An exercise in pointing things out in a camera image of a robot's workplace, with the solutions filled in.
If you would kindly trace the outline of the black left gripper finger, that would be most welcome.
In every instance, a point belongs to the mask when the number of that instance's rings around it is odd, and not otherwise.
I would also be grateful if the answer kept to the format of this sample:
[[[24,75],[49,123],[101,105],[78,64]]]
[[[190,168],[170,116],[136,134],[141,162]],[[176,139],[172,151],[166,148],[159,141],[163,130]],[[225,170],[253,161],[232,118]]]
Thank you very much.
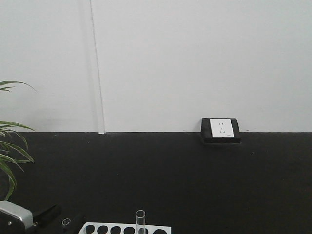
[[[79,213],[71,219],[68,226],[62,226],[63,234],[78,234],[85,224],[85,215]]]
[[[47,226],[61,214],[61,206],[53,205],[46,210],[33,213],[33,223],[38,226]]]

